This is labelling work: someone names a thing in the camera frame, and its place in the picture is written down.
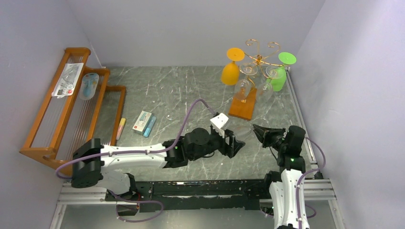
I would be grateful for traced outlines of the green plastic wine glass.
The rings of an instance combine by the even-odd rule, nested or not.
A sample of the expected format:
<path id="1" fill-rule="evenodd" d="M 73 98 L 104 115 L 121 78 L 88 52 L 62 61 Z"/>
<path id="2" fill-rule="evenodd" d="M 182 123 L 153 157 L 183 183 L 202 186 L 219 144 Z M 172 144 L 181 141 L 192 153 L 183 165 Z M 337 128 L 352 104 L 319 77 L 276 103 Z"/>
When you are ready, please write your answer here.
<path id="1" fill-rule="evenodd" d="M 287 80 L 286 67 L 295 64 L 297 61 L 295 55 L 289 52 L 281 52 L 278 59 L 282 63 L 280 66 L 270 65 L 266 68 L 266 82 L 271 84 L 274 92 L 281 91 Z"/>

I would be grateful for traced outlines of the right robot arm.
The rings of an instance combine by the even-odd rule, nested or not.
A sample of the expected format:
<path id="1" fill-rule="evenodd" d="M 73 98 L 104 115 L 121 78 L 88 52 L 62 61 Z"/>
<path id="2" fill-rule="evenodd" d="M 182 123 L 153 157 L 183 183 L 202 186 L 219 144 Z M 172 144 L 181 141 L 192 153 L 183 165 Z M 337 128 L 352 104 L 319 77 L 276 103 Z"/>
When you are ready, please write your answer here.
<path id="1" fill-rule="evenodd" d="M 277 152 L 278 172 L 271 171 L 262 185 L 265 196 L 272 199 L 276 229 L 310 228 L 305 209 L 305 160 L 301 156 L 306 131 L 299 126 L 268 128 L 254 124 L 253 131 L 263 148 Z"/>

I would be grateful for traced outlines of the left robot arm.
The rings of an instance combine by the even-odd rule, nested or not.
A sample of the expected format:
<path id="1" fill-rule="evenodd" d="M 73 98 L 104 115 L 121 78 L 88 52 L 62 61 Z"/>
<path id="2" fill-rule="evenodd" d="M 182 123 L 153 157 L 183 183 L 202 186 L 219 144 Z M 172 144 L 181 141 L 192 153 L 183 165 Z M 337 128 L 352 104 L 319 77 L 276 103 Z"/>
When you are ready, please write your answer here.
<path id="1" fill-rule="evenodd" d="M 73 155 L 71 185 L 74 188 L 104 187 L 124 200 L 131 200 L 137 193 L 135 178 L 118 170 L 129 167 L 178 168 L 188 162 L 207 157 L 219 151 L 229 158 L 245 146 L 234 133 L 225 130 L 221 136 L 214 128 L 207 131 L 196 128 L 183 136 L 162 144 L 141 147 L 117 147 L 103 145 L 93 138 L 79 147 Z"/>

